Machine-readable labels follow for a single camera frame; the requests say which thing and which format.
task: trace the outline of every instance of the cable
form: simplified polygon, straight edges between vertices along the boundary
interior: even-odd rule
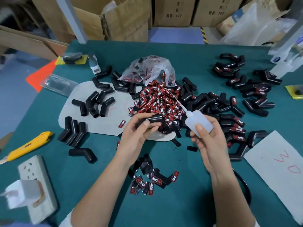
[[[250,193],[250,190],[248,188],[248,185],[246,184],[246,182],[244,181],[244,179],[239,175],[239,173],[237,171],[234,170],[234,168],[232,169],[234,171],[235,176],[241,181],[241,183],[243,184],[245,190],[246,190],[246,195],[245,199],[246,202],[248,203],[248,205],[250,206],[250,203],[252,202],[252,194]]]

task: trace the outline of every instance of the yellow knife handle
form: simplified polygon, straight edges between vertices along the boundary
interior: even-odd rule
[[[47,143],[49,141],[49,137],[51,137],[53,133],[50,131],[45,131],[41,133],[39,136],[34,138],[32,141],[24,144],[23,146],[19,147],[16,150],[13,150],[12,152],[9,153],[7,156],[7,161],[12,161],[15,160],[32,150],[42,146],[43,144]]]

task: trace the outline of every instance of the table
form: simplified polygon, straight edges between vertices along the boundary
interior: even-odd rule
[[[261,118],[250,114],[241,104],[242,96],[238,90],[225,85],[226,79],[219,78],[211,71],[219,60],[220,53],[244,54],[246,65],[241,74],[251,73],[255,69],[271,69],[268,47],[223,46],[223,45],[189,45],[162,43],[135,43],[114,41],[89,41],[79,44],[73,41],[68,52],[94,52],[101,68],[111,64],[113,70],[122,73],[129,64],[143,56],[158,55],[171,61],[177,73],[177,80],[187,76],[198,86],[199,93],[213,91],[216,94],[226,92],[227,96],[237,96],[239,107],[246,112],[243,121],[245,129],[277,130],[291,145],[303,155],[302,102],[291,99],[285,85],[302,84],[303,68],[288,73],[283,77],[280,86],[274,86],[269,92],[269,101],[276,107],[270,110],[269,116]],[[85,65],[58,65],[54,74],[74,80],[78,83],[92,79],[93,73],[88,62]],[[43,89],[28,109],[27,114],[16,129],[13,137],[1,153],[1,158],[11,150],[18,148],[43,131],[52,131],[55,137],[47,145],[23,156],[13,162],[0,166],[0,191],[19,179],[17,166],[33,155],[42,155],[60,208],[51,218],[54,223],[60,222],[84,196],[94,181],[113,158],[119,137],[101,134],[90,134],[82,147],[88,147],[98,157],[95,164],[88,164],[84,158],[68,156],[70,149],[56,140],[62,129],[58,125],[59,113],[66,98]],[[133,226],[140,221],[145,227],[154,226],[212,226],[215,223],[215,210],[212,197],[211,180],[205,170],[199,152],[187,151],[191,145],[181,131],[178,139],[182,146],[177,148],[172,142],[146,141],[140,155],[149,153],[154,166],[163,175],[169,176],[175,170],[180,172],[176,183],[165,189],[155,187],[152,197],[131,195],[130,179],[127,177],[118,197],[109,226]],[[232,164],[234,169],[247,182],[252,192],[251,209],[260,226],[299,226],[286,210],[275,193],[265,184],[254,169],[242,160]],[[7,210],[6,202],[0,200],[0,219],[9,218],[18,221],[29,221],[27,208]]]

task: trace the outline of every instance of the power strip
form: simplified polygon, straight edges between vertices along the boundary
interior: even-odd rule
[[[18,166],[20,179],[40,181],[44,197],[28,206],[29,216],[34,225],[40,224],[58,208],[42,157],[35,155]]]

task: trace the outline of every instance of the white mat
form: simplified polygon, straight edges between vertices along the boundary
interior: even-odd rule
[[[112,83],[101,82],[104,84],[110,84],[112,88]],[[141,91],[141,86],[136,87],[136,91]],[[118,126],[125,120],[128,122],[131,117],[129,116],[129,107],[134,106],[134,101],[128,93],[115,91],[105,96],[105,100],[110,97],[115,98],[115,102],[109,107],[105,117],[94,118],[90,113],[87,116],[83,117],[80,114],[80,108],[71,104],[73,99],[77,99],[85,102],[85,100],[94,92],[101,92],[102,90],[95,87],[92,81],[83,82],[79,84],[70,94],[69,98],[66,100],[62,111],[59,115],[59,125],[64,128],[65,117],[71,116],[73,119],[78,120],[78,122],[86,122],[88,132],[105,134],[105,135],[115,135],[118,136],[124,129],[119,128]],[[160,142],[166,142],[172,140],[176,136],[175,132],[170,134],[162,134],[158,131],[150,135],[149,140],[155,140]]]

